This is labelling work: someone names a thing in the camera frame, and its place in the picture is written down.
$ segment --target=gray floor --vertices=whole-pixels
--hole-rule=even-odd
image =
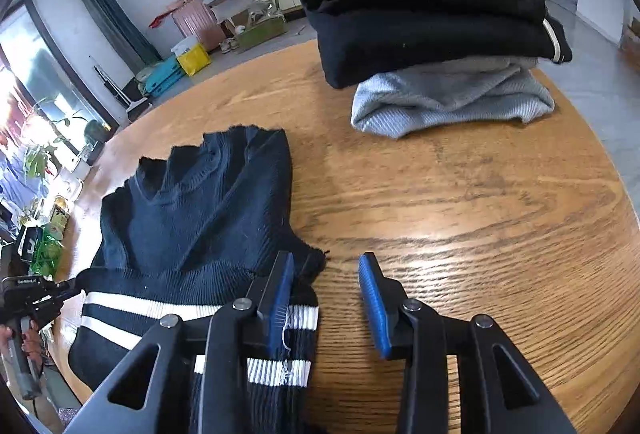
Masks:
[[[177,94],[180,94],[202,81],[208,80],[212,76],[215,76],[228,68],[236,67],[236,65],[253,60],[263,54],[288,48],[295,44],[301,44],[302,42],[306,42],[313,38],[316,38],[316,31],[311,27],[311,25],[309,25],[306,18],[302,18],[288,22],[287,32],[284,33],[284,35],[276,36],[259,46],[255,46],[255,48],[248,49],[243,52],[229,51],[225,54],[221,51],[212,52],[210,56],[211,63],[207,65],[207,67],[198,71],[191,77],[185,76],[181,78],[168,91],[165,91],[158,96],[158,98],[154,100],[153,105],[157,107]]]
[[[574,59],[562,65],[543,60],[540,68],[600,138],[640,213],[640,73],[615,44],[570,11],[547,4],[564,26]]]
[[[540,68],[571,100],[604,144],[625,181],[636,212],[640,213],[640,73],[624,61],[618,48],[564,7],[548,2],[552,16],[564,26],[574,59],[555,65],[541,60]],[[155,106],[213,75],[268,52],[316,38],[306,19],[290,22],[289,30],[245,52],[215,52],[212,63],[191,78],[182,78],[162,94]]]

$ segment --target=gray knit garment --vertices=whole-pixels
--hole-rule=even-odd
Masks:
[[[380,72],[359,84],[351,125],[397,139],[464,121],[520,118],[528,123],[555,107],[529,71],[536,63],[535,58],[470,56]]]

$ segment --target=wood grain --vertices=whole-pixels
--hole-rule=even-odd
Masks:
[[[402,371],[372,348],[356,261],[383,271],[442,314],[500,323],[583,434],[604,434],[640,381],[640,234],[618,174],[571,104],[540,72],[556,111],[526,127],[471,123],[392,141],[350,127],[353,89],[324,81],[315,41],[228,70],[114,137],[73,211],[60,276],[89,266],[101,198],[138,158],[165,158],[203,132],[256,124],[287,131],[291,222],[330,250],[314,287],[321,306],[308,419],[332,434],[391,433]],[[82,297],[63,308],[66,351]],[[454,366],[450,366],[455,376]],[[460,420],[451,385],[452,432]]]

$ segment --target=metal bolt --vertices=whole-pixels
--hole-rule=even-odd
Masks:
[[[165,315],[160,319],[160,325],[164,328],[171,329],[178,325],[180,317],[178,315]]]
[[[422,308],[422,302],[416,299],[407,299],[402,303],[402,307],[406,311],[418,311]]]
[[[475,318],[476,326],[482,329],[488,329],[492,325],[494,325],[494,319],[492,319],[489,315],[478,315]]]
[[[251,299],[242,297],[234,300],[234,309],[237,309],[238,311],[247,311],[247,309],[249,309],[252,304],[253,302],[251,302]]]

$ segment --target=white piping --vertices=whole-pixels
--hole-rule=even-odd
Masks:
[[[222,306],[193,306],[187,304],[169,304],[166,302],[156,302],[154,300],[141,299],[130,295],[120,295],[118,293],[102,293],[91,291],[84,299],[85,304],[96,304],[118,311],[128,311],[136,315],[142,315],[159,320],[165,315],[173,313],[182,320],[194,320],[203,317],[210,317]],[[289,306],[289,321],[287,329],[312,330],[318,328],[318,307],[317,306]]]
[[[556,62],[556,64],[559,64],[560,58],[562,57],[562,49],[560,48],[560,42],[558,41],[556,32],[551,26],[551,23],[546,18],[542,20],[542,25],[546,29],[546,32],[549,34],[549,38],[551,38],[551,42],[554,45],[554,62]]]
[[[140,341],[138,335],[115,328],[105,324],[98,319],[83,316],[80,325],[98,333],[101,337],[110,340],[114,344],[126,350],[132,350]],[[193,372],[204,373],[204,355],[196,356]],[[283,382],[289,387],[306,387],[309,379],[311,362],[308,360],[290,360],[289,377],[283,378],[283,363],[277,360],[260,360],[258,358],[247,358],[246,375],[247,380],[252,384],[269,385],[278,387]]]

